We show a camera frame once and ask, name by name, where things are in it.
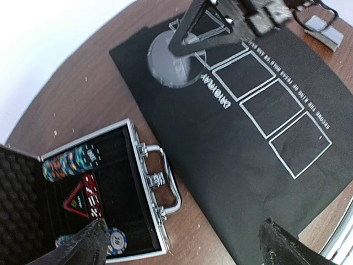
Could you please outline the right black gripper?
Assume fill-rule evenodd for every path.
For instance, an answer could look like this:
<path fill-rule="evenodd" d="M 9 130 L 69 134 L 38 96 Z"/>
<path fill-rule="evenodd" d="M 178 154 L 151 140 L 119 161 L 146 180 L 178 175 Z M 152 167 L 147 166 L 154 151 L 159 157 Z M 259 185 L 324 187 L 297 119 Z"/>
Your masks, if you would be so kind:
<path fill-rule="evenodd" d="M 168 44 L 172 55 L 242 42 L 239 36 L 243 13 L 256 36 L 283 27 L 292 12 L 284 1 L 192 1 Z"/>

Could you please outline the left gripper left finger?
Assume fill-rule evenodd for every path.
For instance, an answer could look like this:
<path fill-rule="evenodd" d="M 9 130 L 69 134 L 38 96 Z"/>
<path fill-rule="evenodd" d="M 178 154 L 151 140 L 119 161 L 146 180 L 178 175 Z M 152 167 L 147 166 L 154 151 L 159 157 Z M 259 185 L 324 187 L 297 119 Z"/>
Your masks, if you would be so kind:
<path fill-rule="evenodd" d="M 96 219 L 61 247 L 30 264 L 105 264 L 109 230 L 104 219 Z"/>

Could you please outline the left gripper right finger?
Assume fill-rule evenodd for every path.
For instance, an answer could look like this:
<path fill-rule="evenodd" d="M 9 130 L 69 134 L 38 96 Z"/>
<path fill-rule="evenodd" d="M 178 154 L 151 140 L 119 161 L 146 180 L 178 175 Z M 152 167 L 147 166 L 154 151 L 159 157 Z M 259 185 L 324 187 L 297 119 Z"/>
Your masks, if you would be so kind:
<path fill-rule="evenodd" d="M 334 262 L 314 252 L 298 241 L 272 218 L 259 230 L 261 254 L 265 265 L 332 265 Z"/>

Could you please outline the clear round dealer button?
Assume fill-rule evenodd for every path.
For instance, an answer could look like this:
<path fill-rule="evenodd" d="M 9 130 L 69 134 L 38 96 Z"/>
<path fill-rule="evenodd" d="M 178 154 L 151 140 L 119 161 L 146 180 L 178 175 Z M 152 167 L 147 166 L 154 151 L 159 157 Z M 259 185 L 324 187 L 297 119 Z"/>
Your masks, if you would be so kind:
<path fill-rule="evenodd" d="M 200 79 L 207 59 L 206 51 L 176 56 L 168 46 L 174 32 L 167 30 L 160 33 L 151 42 L 147 53 L 147 65 L 150 74 L 160 84 L 169 88 L 184 88 Z"/>

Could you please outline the aluminium poker chip case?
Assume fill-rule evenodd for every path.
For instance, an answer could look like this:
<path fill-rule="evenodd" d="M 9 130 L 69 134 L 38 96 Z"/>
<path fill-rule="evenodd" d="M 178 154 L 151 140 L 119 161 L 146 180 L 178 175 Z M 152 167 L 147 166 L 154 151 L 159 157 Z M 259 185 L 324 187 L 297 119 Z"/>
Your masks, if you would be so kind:
<path fill-rule="evenodd" d="M 85 244 L 68 262 L 115 263 L 164 255 L 168 215 L 181 197 L 167 156 L 142 142 L 130 119 L 95 131 L 44 155 L 1 146 L 1 263 L 26 264 L 107 226 L 105 246 Z"/>

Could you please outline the grey playing card deck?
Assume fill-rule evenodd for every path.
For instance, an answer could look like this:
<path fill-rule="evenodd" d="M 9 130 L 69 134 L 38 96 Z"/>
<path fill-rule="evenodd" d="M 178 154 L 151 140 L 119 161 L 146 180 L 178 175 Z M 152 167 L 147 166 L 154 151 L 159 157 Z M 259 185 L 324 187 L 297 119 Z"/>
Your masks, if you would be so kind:
<path fill-rule="evenodd" d="M 305 26 L 308 28 L 308 30 L 305 29 L 304 31 L 308 35 L 320 41 L 332 52 L 336 52 L 336 50 L 340 47 L 344 38 L 343 33 L 331 25 L 325 28 L 327 23 L 318 16 L 313 15 L 308 21 L 305 22 Z"/>

